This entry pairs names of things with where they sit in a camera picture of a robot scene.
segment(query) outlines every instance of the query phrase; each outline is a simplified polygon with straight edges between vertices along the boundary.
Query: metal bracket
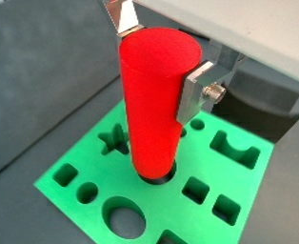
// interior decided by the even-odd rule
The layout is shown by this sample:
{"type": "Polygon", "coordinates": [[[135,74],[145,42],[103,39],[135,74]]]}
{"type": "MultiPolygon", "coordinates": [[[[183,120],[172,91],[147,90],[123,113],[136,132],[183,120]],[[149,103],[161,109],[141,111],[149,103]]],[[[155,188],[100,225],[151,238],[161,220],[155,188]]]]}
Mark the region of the metal bracket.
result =
{"type": "Polygon", "coordinates": [[[244,56],[215,40],[209,41],[207,60],[187,75],[184,80],[176,120],[181,125],[200,112],[207,100],[219,103],[225,89],[217,84],[231,74],[244,56]]]}
{"type": "Polygon", "coordinates": [[[140,30],[144,26],[140,25],[136,10],[133,7],[132,0],[104,0],[104,7],[112,19],[117,37],[119,44],[121,40],[132,32],[140,30]]]}

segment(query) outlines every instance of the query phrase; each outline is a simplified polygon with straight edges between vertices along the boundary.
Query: red cylinder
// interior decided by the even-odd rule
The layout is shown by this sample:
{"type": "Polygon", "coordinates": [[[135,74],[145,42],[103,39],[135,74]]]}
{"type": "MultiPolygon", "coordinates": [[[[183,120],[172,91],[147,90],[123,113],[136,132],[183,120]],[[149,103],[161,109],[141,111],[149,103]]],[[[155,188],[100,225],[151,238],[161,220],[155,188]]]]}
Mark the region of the red cylinder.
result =
{"type": "Polygon", "coordinates": [[[179,30],[151,28],[121,42],[121,76],[132,162],[137,173],[163,177],[173,167],[181,124],[176,121],[183,78],[203,50],[179,30]]]}

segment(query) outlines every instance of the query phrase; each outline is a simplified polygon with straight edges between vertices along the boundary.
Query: circular hole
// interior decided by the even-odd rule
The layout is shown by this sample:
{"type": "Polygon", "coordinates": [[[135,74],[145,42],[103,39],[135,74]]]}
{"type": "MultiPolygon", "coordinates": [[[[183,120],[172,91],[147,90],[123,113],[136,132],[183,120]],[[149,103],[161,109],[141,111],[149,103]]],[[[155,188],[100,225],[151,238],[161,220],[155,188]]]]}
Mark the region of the circular hole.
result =
{"type": "Polygon", "coordinates": [[[104,203],[103,217],[111,231],[124,239],[139,238],[147,227],[144,213],[129,199],[116,196],[104,203]]]}
{"type": "Polygon", "coordinates": [[[176,174],[176,162],[173,164],[173,167],[172,167],[171,171],[161,178],[147,179],[141,175],[140,175],[140,177],[151,185],[163,185],[163,184],[165,184],[167,182],[169,182],[173,179],[175,174],[176,174]]]}
{"type": "Polygon", "coordinates": [[[83,204],[93,202],[97,196],[97,186],[93,182],[81,185],[77,191],[77,200],[83,204]]]}
{"type": "Polygon", "coordinates": [[[184,137],[187,135],[187,130],[183,128],[180,137],[184,137]]]}
{"type": "Polygon", "coordinates": [[[195,130],[197,130],[197,131],[203,130],[204,129],[204,122],[203,122],[203,120],[201,119],[193,119],[191,121],[191,127],[195,130]]]}

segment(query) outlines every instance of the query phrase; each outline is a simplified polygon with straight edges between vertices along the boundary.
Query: green block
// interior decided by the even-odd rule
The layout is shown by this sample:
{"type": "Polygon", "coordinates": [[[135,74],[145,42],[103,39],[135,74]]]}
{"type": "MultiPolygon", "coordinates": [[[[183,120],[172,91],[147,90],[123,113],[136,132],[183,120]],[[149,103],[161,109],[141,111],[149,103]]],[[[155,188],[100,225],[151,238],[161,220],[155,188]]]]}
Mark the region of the green block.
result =
{"type": "Polygon", "coordinates": [[[151,185],[136,173],[128,151],[124,103],[60,158],[36,187],[99,244],[237,243],[273,144],[200,112],[185,126],[176,174],[151,185]],[[116,235],[109,214],[127,207],[145,221],[135,239],[116,235]]]}

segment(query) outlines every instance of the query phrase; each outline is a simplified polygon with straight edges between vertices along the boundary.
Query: white panel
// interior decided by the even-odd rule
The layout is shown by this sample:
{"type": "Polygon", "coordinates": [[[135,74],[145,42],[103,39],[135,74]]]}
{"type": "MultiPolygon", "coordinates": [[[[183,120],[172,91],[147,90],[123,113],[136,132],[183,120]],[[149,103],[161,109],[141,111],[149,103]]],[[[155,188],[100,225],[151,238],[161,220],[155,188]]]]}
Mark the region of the white panel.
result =
{"type": "Polygon", "coordinates": [[[299,0],[135,0],[299,80],[299,0]]]}

